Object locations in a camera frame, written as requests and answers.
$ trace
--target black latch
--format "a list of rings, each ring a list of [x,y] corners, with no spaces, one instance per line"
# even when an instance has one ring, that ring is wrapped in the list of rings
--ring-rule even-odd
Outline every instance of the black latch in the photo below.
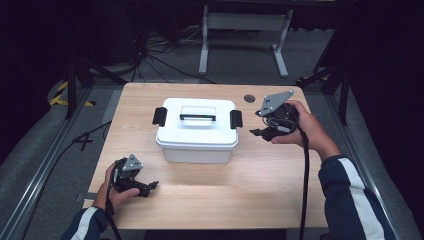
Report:
[[[237,127],[243,127],[243,118],[241,116],[241,111],[231,110],[230,124],[231,124],[231,129],[236,129]]]
[[[159,124],[159,126],[161,127],[165,126],[167,112],[168,112],[168,109],[164,107],[156,108],[155,115],[153,116],[152,124],[154,125]]]

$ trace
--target person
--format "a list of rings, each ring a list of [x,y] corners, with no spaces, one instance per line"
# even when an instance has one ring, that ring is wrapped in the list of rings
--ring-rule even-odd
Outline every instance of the person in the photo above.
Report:
[[[105,181],[97,191],[96,198],[89,208],[81,209],[72,219],[71,225],[62,234],[61,239],[100,239],[100,234],[106,230],[106,193],[109,179],[115,164],[106,170]],[[119,193],[115,188],[110,189],[110,201],[113,210],[119,211],[121,205],[128,199],[140,193],[138,188],[131,188]]]
[[[302,103],[288,100],[299,112],[299,125],[309,139],[309,149],[315,150],[322,161],[318,177],[324,192],[325,216],[331,239],[396,239],[384,210],[375,194],[363,183],[355,163],[342,155],[336,143],[325,132],[320,122]],[[303,147],[299,130],[277,136],[272,144],[297,144]],[[105,183],[100,187],[93,206],[79,211],[62,239],[99,239],[106,228],[104,213],[106,187],[111,167],[106,172]],[[112,189],[111,201],[115,210],[125,200],[137,196],[138,189],[118,193]]]

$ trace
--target right hand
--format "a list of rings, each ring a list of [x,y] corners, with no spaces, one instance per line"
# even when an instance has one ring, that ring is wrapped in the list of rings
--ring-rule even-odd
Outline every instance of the right hand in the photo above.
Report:
[[[299,125],[309,139],[309,148],[320,155],[322,161],[328,157],[339,155],[340,150],[333,140],[328,136],[321,123],[308,111],[299,101],[287,100],[299,112]],[[298,129],[285,136],[277,136],[271,140],[273,144],[297,144],[303,147],[302,136]]]

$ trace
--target sleeve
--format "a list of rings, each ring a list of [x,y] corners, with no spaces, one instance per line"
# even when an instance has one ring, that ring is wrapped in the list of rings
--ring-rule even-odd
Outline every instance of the sleeve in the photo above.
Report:
[[[375,194],[345,156],[326,159],[318,173],[332,239],[396,239]]]
[[[78,211],[69,228],[61,239],[83,240],[100,239],[100,233],[106,230],[106,214],[101,208],[89,207]]]

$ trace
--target left hand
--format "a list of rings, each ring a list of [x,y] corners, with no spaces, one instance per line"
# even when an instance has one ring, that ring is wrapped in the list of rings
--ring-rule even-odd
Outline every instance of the left hand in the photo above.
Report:
[[[110,175],[112,173],[113,167],[115,166],[115,163],[109,166],[109,168],[106,170],[105,174],[105,181],[100,186],[99,191],[97,192],[96,199],[94,199],[94,202],[92,206],[102,208],[103,210],[106,210],[106,194],[107,194],[107,188],[109,185],[109,179]],[[109,192],[109,198],[112,202],[113,210],[114,212],[118,211],[122,203],[124,203],[126,200],[136,197],[140,193],[140,190],[138,188],[131,188],[124,192],[118,192],[114,187],[110,189]]]

